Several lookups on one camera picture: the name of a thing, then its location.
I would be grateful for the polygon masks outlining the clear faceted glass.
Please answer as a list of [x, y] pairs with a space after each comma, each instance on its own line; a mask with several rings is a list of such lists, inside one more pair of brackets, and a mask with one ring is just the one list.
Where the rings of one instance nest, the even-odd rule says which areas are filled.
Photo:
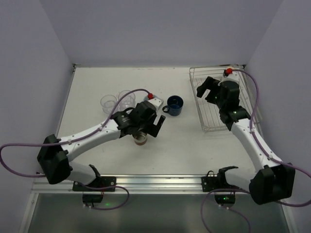
[[124, 96], [124, 98], [119, 102], [119, 109], [121, 111], [130, 107], [135, 107], [136, 96], [134, 93], [127, 94], [128, 92], [130, 92], [130, 90], [123, 90], [118, 95], [118, 100], [120, 100]]

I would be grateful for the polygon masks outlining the brown banded cup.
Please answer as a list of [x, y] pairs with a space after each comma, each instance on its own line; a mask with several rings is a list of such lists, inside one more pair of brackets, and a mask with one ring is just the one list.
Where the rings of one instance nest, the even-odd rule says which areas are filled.
[[138, 146], [142, 146], [147, 142], [147, 134], [144, 132], [136, 132], [132, 135], [134, 143]]

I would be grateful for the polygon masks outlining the dark blue mug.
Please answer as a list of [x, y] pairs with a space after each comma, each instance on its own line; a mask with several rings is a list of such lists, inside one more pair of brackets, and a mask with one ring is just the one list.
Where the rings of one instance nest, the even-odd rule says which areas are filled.
[[175, 117], [180, 115], [184, 101], [180, 96], [173, 95], [167, 99], [166, 106], [162, 107], [162, 111]]

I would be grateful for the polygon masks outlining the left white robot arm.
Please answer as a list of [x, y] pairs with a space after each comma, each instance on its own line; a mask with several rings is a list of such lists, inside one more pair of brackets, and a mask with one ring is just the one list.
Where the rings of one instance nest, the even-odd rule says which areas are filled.
[[165, 116], [157, 116], [163, 102], [154, 98], [145, 100], [132, 110], [119, 111], [104, 122], [82, 132], [56, 138], [45, 138], [37, 160], [49, 184], [58, 184], [64, 180], [90, 184], [99, 178], [99, 172], [93, 165], [81, 165], [74, 160], [84, 152], [108, 141], [120, 139], [142, 131], [157, 137]]

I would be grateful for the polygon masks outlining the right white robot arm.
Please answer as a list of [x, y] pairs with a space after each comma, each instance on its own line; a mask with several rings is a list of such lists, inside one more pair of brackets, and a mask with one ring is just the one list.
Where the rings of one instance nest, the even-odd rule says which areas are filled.
[[238, 187], [250, 192], [256, 204], [266, 204], [289, 198], [292, 195], [295, 170], [289, 164], [281, 165], [273, 153], [266, 156], [270, 148], [264, 142], [255, 127], [250, 126], [251, 116], [240, 105], [239, 84], [230, 78], [219, 81], [212, 77], [196, 89], [196, 96], [215, 104], [219, 109], [220, 119], [229, 131], [240, 141], [249, 155], [255, 175], [243, 175], [237, 166], [219, 169], [217, 178], [220, 187]]

